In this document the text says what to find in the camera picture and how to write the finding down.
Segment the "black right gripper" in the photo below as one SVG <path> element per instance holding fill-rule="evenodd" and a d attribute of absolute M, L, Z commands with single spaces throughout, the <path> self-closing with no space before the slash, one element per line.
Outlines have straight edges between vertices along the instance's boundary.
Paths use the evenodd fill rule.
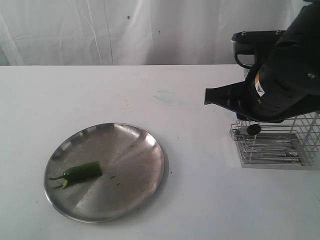
<path fill-rule="evenodd" d="M 244 82 L 206 88 L 205 105 L 236 113 L 239 120 L 277 123 L 320 110 L 320 45 L 300 42 L 255 44 Z"/>

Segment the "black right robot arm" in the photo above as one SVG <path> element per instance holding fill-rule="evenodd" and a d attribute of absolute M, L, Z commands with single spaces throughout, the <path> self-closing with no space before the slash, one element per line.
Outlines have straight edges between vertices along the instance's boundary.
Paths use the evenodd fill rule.
<path fill-rule="evenodd" d="M 286 30 L 241 31 L 233 55 L 254 57 L 244 81 L 205 91 L 204 103 L 239 120 L 280 123 L 320 109 L 320 3 L 310 0 Z"/>

